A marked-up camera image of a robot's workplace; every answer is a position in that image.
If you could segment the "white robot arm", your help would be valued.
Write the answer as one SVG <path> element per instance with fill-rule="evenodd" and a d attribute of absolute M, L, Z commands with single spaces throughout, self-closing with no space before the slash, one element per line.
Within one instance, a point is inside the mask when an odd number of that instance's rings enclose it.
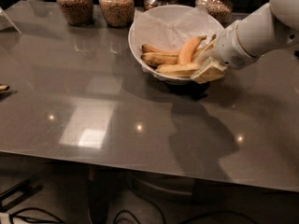
<path fill-rule="evenodd" d="M 242 69 L 265 53 L 299 42 L 299 0 L 269 0 L 245 19 L 234 21 L 217 36 L 214 47 L 199 56 L 191 80 L 206 83 Z"/>

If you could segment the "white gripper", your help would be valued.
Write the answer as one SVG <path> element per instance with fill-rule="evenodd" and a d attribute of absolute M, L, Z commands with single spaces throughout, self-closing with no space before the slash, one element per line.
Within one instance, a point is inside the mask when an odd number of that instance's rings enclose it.
<path fill-rule="evenodd" d="M 212 57 L 209 57 L 206 60 L 211 53 L 211 49 L 206 51 L 200 60 L 195 62 L 203 64 L 191 75 L 192 81 L 198 84 L 204 84 L 218 80 L 225 76 L 227 67 L 232 69 L 242 69 L 257 61 L 256 57 L 249 55 L 241 46 L 237 34 L 239 23 L 240 20 L 234 21 L 216 37 L 215 46 L 213 47 L 214 55 L 223 65 Z"/>

